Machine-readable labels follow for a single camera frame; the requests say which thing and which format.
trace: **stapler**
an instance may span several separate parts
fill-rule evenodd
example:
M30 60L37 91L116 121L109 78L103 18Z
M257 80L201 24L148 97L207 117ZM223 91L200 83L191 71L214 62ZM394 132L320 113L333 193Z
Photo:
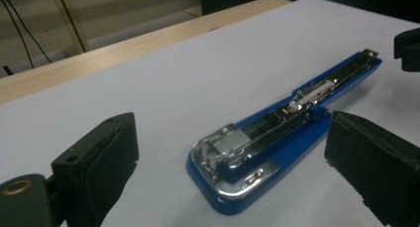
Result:
M211 206L240 213L276 184L328 130L326 106L381 64L364 50L295 89L292 94L199 140L186 169Z

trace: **black cable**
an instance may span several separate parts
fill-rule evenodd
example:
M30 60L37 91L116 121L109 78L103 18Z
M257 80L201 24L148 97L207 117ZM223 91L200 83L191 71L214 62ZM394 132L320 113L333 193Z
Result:
M19 15L18 11L15 9L15 7L13 6L12 2L10 0L6 0L10 7L12 7L13 11L15 12L16 16L18 17L19 21L21 22L22 26L25 28L26 32L28 33L28 35L32 38L32 40L35 42L35 44L37 44L38 48L40 49L40 51L43 53L44 57L49 61L52 62L49 57L46 55L46 53L44 52L43 48L40 46L40 44L38 43L38 41L34 38L34 36L32 36L31 32L28 30L28 28L26 27L24 21L22 20L21 16Z
M13 15L12 15L12 13L10 12L9 7L6 5L6 2L5 2L4 0L1 0L1 2L3 3L4 7L6 8L7 12L9 13L10 18L12 18L13 24L15 25L15 28L16 28L16 30L18 31L19 36L21 37L22 43L24 44L25 51L26 51L26 53L27 53L27 56L28 56L29 62L31 63L31 67L32 67L32 68L34 68L34 64L32 63L32 59L31 59L31 55L29 54L28 47L27 47L27 45L26 45L26 43L25 43L25 40L24 40L24 37L22 36L21 31L19 30L18 25L17 25L17 24L16 24L16 22L15 22L15 18L13 18Z

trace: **wall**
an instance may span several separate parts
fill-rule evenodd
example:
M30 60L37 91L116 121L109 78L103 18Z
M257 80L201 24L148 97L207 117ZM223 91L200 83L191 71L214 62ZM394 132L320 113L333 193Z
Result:
M10 1L46 53L64 51L68 56L82 53L78 38L89 51L89 40L198 5L198 0ZM41 56L24 28L19 27L31 57ZM0 65L22 60L28 60L25 48L7 10L0 4Z

